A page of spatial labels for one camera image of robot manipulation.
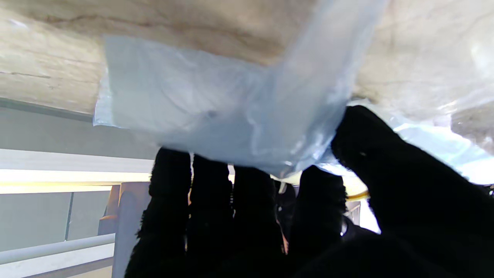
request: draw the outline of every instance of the plastic wrap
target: plastic wrap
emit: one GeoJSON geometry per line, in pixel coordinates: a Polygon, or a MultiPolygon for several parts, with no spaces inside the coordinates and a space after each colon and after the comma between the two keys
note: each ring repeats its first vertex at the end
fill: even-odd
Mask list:
{"type": "Polygon", "coordinates": [[[283,178],[316,163],[350,97],[385,0],[328,0],[272,67],[107,37],[95,124],[283,178]]]}
{"type": "MultiPolygon", "coordinates": [[[[310,164],[352,175],[323,152],[385,1],[323,2],[272,67],[109,37],[95,124],[152,132],[168,147],[281,178],[310,164]]],[[[492,7],[391,1],[352,91],[403,139],[478,184],[494,183],[492,7]]]]}
{"type": "MultiPolygon", "coordinates": [[[[491,171],[494,169],[494,157],[472,141],[452,132],[447,126],[447,117],[440,119],[442,122],[415,122],[403,116],[390,114],[368,100],[352,101],[349,105],[363,105],[369,108],[403,140],[449,165],[472,183],[494,183],[491,171]]],[[[320,159],[318,167],[341,176],[355,176],[353,172],[341,166],[330,151],[320,159]]]]}

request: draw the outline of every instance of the metal railing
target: metal railing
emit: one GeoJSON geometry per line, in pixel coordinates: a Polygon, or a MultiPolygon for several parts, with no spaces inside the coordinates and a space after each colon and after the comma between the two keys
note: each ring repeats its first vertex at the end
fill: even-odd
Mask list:
{"type": "Polygon", "coordinates": [[[115,234],[105,234],[93,237],[68,240],[63,242],[26,247],[0,252],[0,265],[23,260],[39,258],[64,252],[70,252],[115,242],[115,234]]]}

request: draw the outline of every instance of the beige marble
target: beige marble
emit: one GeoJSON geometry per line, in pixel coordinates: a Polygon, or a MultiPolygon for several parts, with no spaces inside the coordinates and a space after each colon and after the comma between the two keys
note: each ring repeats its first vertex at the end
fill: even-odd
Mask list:
{"type": "MultiPolygon", "coordinates": [[[[0,97],[92,113],[105,67],[103,34],[273,64],[316,5],[317,0],[0,0],[0,97]]],[[[475,106],[494,101],[493,49],[492,0],[391,0],[355,95],[415,120],[468,110],[478,118],[476,126],[483,126],[478,129],[485,129],[488,121],[475,106]]]]}

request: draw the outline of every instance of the white railing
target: white railing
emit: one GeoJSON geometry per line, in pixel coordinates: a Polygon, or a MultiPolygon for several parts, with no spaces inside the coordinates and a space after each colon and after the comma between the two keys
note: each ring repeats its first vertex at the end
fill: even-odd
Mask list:
{"type": "Polygon", "coordinates": [[[75,251],[115,242],[115,234],[98,235],[52,244],[45,244],[0,252],[0,265],[75,251]]]}

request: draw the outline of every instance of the wall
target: wall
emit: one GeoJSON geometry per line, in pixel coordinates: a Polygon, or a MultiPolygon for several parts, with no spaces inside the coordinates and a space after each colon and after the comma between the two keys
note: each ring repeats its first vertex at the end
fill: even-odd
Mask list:
{"type": "Polygon", "coordinates": [[[91,116],[0,99],[0,149],[154,159],[149,137],[93,127],[91,116]]]}
{"type": "Polygon", "coordinates": [[[0,251],[97,236],[110,192],[74,192],[69,218],[71,195],[0,194],[0,251]]]}

